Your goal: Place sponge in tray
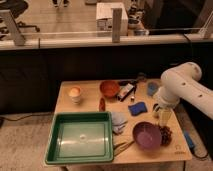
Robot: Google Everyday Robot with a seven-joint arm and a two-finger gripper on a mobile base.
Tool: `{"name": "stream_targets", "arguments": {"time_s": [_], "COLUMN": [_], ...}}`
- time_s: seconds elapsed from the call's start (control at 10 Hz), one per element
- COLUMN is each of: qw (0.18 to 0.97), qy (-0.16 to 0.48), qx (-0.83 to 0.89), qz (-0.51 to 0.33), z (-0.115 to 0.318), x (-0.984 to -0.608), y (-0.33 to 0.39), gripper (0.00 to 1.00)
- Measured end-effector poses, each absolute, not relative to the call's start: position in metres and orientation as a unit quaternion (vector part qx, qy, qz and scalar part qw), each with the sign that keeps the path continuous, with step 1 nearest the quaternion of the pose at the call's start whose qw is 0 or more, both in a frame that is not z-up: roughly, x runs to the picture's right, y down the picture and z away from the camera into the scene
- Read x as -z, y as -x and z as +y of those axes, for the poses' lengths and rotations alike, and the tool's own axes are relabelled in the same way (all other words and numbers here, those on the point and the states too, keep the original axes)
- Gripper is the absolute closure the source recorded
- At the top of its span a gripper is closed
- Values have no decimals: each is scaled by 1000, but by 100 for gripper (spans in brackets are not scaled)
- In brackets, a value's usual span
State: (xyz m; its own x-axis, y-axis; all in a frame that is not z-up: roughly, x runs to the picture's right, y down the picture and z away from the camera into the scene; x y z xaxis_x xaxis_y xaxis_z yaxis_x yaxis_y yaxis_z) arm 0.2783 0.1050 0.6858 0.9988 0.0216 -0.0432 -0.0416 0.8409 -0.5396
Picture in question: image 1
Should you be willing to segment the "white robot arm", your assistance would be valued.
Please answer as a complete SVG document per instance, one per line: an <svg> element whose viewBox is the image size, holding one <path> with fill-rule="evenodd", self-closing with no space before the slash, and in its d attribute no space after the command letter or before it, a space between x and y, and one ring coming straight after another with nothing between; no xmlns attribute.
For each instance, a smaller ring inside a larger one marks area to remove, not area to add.
<svg viewBox="0 0 213 171"><path fill-rule="evenodd" d="M213 120L213 90L199 83L201 77L202 70L194 62L183 63L162 73L161 86L154 95L160 107L160 126L167 125L170 111L179 104L180 99L189 102Z"/></svg>

